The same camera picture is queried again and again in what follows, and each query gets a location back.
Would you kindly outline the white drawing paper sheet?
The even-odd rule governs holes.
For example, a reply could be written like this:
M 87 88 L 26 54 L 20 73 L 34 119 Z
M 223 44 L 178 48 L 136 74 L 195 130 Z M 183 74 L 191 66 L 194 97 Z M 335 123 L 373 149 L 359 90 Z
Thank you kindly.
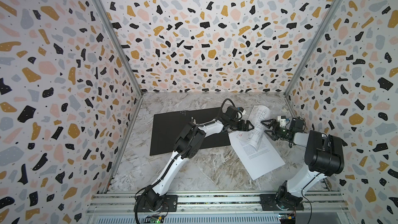
M 271 111 L 268 107 L 264 105 L 256 105 L 253 107 L 248 120 L 254 126 L 254 129 L 248 132 L 242 132 L 239 140 L 252 146 L 256 151 L 260 148 L 260 143 L 262 139 L 265 126 L 261 123 L 263 120 L 268 120 L 270 118 Z

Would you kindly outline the white text paper sheet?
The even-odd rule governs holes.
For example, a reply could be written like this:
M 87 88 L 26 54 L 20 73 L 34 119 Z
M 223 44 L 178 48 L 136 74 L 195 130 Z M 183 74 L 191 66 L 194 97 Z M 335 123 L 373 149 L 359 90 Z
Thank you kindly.
M 243 134 L 245 133 L 230 133 L 229 139 L 232 148 L 238 155 L 252 180 L 256 180 L 259 177 L 285 165 L 282 157 L 264 134 L 262 134 L 259 139 L 258 149 L 255 149 L 248 142 L 244 142 Z

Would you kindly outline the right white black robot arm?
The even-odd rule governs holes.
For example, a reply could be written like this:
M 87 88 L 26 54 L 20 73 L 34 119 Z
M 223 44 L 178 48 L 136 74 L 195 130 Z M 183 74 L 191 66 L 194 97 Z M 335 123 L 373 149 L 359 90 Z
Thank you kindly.
M 264 210 L 277 207 L 281 210 L 302 210 L 302 201 L 309 189 L 319 181 L 344 169 L 343 143 L 337 136 L 318 131 L 305 131 L 306 122 L 301 117 L 262 120 L 264 133 L 273 141 L 287 141 L 289 147 L 305 148 L 304 165 L 291 179 L 283 182 L 273 199 L 263 199 Z

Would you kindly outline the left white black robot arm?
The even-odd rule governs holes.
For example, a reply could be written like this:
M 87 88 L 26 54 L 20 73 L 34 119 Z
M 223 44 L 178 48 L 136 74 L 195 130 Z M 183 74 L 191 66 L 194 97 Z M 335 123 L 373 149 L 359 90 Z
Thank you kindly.
M 249 120 L 242 119 L 243 115 L 243 108 L 231 105 L 225 113 L 219 110 L 217 117 L 211 121 L 187 123 L 177 137 L 171 158 L 160 175 L 135 196 L 135 209 L 143 206 L 149 211 L 157 211 L 161 208 L 175 176 L 182 166 L 198 153 L 205 138 L 228 131 L 249 132 L 254 130 L 255 127 Z

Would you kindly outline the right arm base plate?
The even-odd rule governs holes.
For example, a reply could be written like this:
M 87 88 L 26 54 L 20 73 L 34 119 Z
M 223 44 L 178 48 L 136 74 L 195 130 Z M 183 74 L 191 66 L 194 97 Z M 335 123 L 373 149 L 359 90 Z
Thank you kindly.
M 289 193 L 285 195 L 261 194 L 260 204 L 263 211 L 303 211 L 303 198 L 292 196 Z

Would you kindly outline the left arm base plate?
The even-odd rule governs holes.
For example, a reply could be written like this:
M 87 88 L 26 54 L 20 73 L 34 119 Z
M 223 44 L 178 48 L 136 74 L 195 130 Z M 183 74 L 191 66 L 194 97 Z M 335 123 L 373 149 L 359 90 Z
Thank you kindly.
M 136 211 L 138 213 L 176 212 L 177 203 L 177 195 L 143 196 L 138 203 Z

